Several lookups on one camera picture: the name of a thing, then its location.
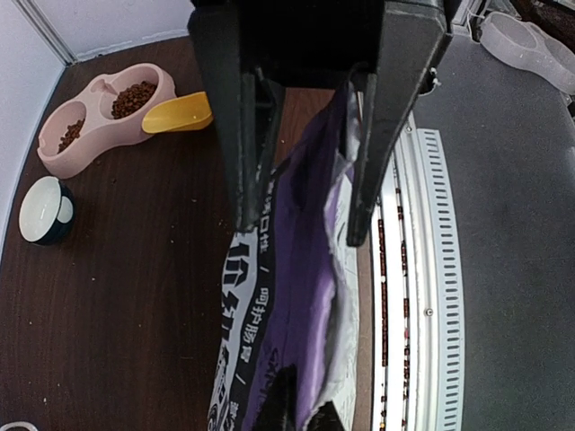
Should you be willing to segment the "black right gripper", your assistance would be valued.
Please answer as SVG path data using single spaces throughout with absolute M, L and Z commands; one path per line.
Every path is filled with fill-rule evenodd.
M 367 72 L 347 244 L 360 246 L 397 138 L 438 86 L 451 1 L 196 1 L 188 30 L 225 162 L 235 230 L 261 217 L 285 87 Z

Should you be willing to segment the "yellow plastic scoop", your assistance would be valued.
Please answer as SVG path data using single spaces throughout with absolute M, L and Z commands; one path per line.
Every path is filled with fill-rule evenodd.
M 205 92 L 195 92 L 154 106 L 143 118 L 147 134 L 197 131 L 208 127 L 213 114 Z

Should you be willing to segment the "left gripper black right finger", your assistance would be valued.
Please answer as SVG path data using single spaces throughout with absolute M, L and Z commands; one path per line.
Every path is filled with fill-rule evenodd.
M 332 401 L 322 405 L 310 419 L 307 431 L 345 431 Z

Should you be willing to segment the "purple pet food bag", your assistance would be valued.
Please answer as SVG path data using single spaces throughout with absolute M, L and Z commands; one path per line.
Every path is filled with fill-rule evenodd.
M 358 267 L 347 231 L 359 131 L 356 90 L 345 83 L 271 173 L 259 223 L 231 241 L 211 430 L 254 430 L 276 374 L 290 365 L 295 430 L 329 401 L 353 427 Z

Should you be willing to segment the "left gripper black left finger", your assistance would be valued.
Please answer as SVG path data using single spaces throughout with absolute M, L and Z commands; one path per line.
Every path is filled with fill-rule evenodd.
M 287 431 L 296 429 L 296 366 L 281 368 L 269 387 L 253 429 Z

